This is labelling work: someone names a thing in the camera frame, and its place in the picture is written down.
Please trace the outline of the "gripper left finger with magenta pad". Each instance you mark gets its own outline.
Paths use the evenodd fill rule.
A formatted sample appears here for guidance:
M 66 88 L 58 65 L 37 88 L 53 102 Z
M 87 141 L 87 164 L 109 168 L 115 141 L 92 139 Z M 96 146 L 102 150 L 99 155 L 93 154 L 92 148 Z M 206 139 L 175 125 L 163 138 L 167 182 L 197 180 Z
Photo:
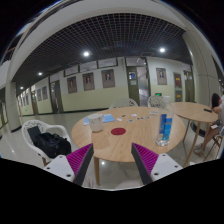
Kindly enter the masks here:
M 58 155 L 44 170 L 81 186 L 93 153 L 93 144 L 88 144 L 67 156 Z

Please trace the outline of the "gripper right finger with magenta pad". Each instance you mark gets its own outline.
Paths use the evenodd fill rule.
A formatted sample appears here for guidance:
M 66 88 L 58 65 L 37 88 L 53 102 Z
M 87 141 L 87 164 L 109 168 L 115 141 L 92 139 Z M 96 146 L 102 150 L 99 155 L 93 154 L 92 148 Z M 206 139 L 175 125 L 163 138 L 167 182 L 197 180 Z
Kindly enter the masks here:
M 157 153 L 133 143 L 131 153 L 134 157 L 142 183 L 148 185 L 182 169 L 168 154 Z

